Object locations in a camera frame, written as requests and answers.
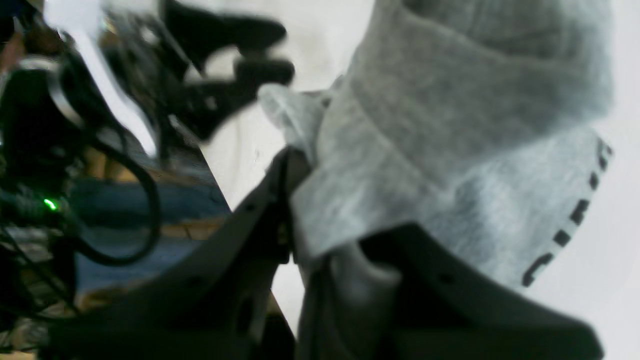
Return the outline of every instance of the green led light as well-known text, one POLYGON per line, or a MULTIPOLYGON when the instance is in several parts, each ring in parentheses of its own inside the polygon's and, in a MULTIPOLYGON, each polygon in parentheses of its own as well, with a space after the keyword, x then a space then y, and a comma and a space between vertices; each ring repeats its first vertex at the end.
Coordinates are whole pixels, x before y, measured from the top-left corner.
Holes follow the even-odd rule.
POLYGON ((51 209, 52 211, 56 211, 58 209, 58 206, 56 205, 56 203, 49 199, 44 199, 44 203, 47 204, 49 209, 51 209))

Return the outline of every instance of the black cable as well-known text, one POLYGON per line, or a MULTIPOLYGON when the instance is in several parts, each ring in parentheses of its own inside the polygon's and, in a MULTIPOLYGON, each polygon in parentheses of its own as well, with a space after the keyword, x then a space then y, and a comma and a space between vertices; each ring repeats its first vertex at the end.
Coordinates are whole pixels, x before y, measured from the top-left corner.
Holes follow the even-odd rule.
MULTIPOLYGON (((100 142, 98 139, 96 139, 91 145, 98 151, 105 154, 108 158, 114 159, 115 161, 122 164, 122 166, 129 170, 138 179, 138 182, 140 183, 140 185, 142 185, 145 193, 147 193, 150 231, 147 241, 145 242, 144 246, 142 246, 142 249, 137 251, 135 254, 126 257, 117 258, 114 256, 103 254, 102 252, 94 249, 91 245, 89 245, 89 243, 82 240, 80 237, 74 237, 72 239, 72 244, 78 252, 86 256, 94 263, 98 263, 100 265, 126 266, 133 264, 149 255, 155 249, 160 239, 160 196, 158 194, 156 182, 151 178, 151 175, 149 175, 144 168, 139 166, 130 157, 116 151, 114 148, 100 142)), ((89 236, 91 232, 88 229, 86 230, 87 231, 85 231, 84 235, 89 236)))
POLYGON ((40 265, 36 264, 31 260, 31 258, 20 248, 20 245, 13 239, 13 236, 4 228, 4 225, 0 225, 0 231, 4 234, 4 236, 9 240, 13 249, 18 253, 18 255, 25 261, 28 267, 33 270, 34 273, 40 278, 40 280, 44 281, 51 290, 62 300, 65 305, 71 311, 73 311, 76 315, 80 315, 80 310, 74 305, 72 299, 67 297, 67 294, 53 281, 51 278, 45 274, 44 270, 40 267, 40 265))
POLYGON ((114 124, 113 131, 116 132, 118 137, 120 138, 120 147, 122 148, 122 154, 129 153, 129 142, 127 141, 127 133, 120 123, 114 124))

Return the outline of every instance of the screw hole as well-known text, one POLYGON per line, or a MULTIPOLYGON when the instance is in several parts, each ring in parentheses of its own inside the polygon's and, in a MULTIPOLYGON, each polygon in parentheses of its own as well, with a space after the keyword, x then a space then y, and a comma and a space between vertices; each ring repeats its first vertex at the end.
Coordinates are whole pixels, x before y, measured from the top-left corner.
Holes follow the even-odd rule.
POLYGON ((453 276, 451 276, 450 274, 440 274, 438 275, 438 280, 440 280, 441 283, 446 285, 451 285, 455 282, 455 280, 453 279, 453 276))

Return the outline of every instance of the gray cloth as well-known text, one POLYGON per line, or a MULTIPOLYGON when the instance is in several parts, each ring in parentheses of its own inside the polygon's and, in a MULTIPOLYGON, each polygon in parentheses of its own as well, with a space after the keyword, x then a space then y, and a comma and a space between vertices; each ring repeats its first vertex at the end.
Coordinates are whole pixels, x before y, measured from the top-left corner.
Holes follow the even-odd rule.
POLYGON ((611 155, 587 127, 611 102, 610 21, 607 0, 377 0, 332 89, 259 94, 314 166, 291 198, 302 253, 418 222, 530 285, 611 155))

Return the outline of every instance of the white surface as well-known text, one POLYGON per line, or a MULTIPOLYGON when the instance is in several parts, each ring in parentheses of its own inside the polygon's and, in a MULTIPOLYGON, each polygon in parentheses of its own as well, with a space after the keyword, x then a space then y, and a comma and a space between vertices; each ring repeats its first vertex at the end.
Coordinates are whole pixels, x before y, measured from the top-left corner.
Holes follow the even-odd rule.
MULTIPOLYGON (((152 3, 136 3, 143 8, 152 3)), ((372 0, 191 0, 215 9, 244 9, 280 19, 289 40, 294 88, 328 86, 347 66, 366 27, 372 0)), ((598 128, 616 157, 586 221, 528 293, 549 307, 595 326, 607 360, 640 359, 640 2, 613 0, 616 16, 616 108, 598 128)), ((229 122, 203 148, 234 208, 262 179, 282 137, 253 107, 229 122)), ((297 323, 304 289, 295 266, 279 269, 274 294, 297 323)))
POLYGON ((120 88, 98 47, 104 23, 100 0, 47 0, 44 19, 50 27, 69 34, 104 102, 114 118, 139 141, 150 157, 156 156, 156 136, 144 111, 120 88))

